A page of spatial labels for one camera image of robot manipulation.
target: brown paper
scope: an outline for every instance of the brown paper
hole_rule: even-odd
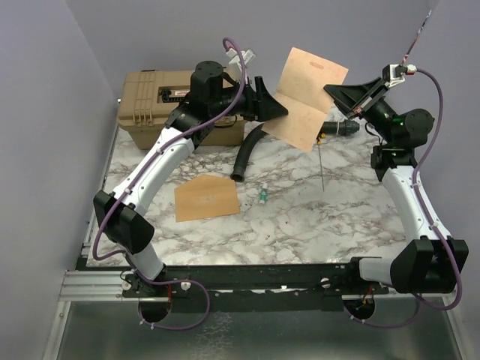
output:
[[[332,107],[326,84],[341,84],[348,69],[300,49],[292,48],[275,98],[289,111],[288,116],[266,122],[263,130],[309,152]]]
[[[240,212],[235,182],[229,178],[201,175],[178,186],[174,192],[178,223]]]

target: tan toolbox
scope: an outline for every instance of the tan toolbox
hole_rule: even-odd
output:
[[[117,122],[120,128],[128,131],[139,149],[149,150],[153,146],[168,115],[188,93],[192,72],[144,70],[127,74]],[[226,116],[217,126],[219,128],[215,128],[201,145],[242,144],[245,129],[243,118],[239,116],[235,122],[234,116]]]

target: needle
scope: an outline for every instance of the needle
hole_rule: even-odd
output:
[[[320,177],[322,178],[322,189],[325,191],[325,183],[323,182],[323,166],[322,166],[322,152],[320,151],[320,139],[316,143],[316,146],[318,147],[318,157],[320,159]]]

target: purple wall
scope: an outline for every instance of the purple wall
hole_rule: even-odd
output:
[[[350,69],[347,82],[399,62],[428,12],[428,0],[66,0],[113,91],[141,69],[185,70],[225,62],[221,39],[251,47],[250,74],[270,89],[291,47]]]
[[[0,358],[41,359],[116,101],[63,0],[0,11]]]

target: gray wall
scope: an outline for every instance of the gray wall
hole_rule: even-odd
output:
[[[444,122],[422,179],[444,224],[468,241],[463,271],[463,318],[480,355],[480,2],[441,1],[409,60],[438,78],[445,97]],[[399,110],[424,107],[437,117],[435,88],[421,74],[395,89]]]
[[[115,98],[63,0],[0,11],[0,358],[41,359],[79,255]]]
[[[346,81],[399,62],[428,12],[428,0],[67,0],[114,92],[125,74],[225,62],[224,36],[258,55],[251,74],[273,91],[291,47],[350,69]]]

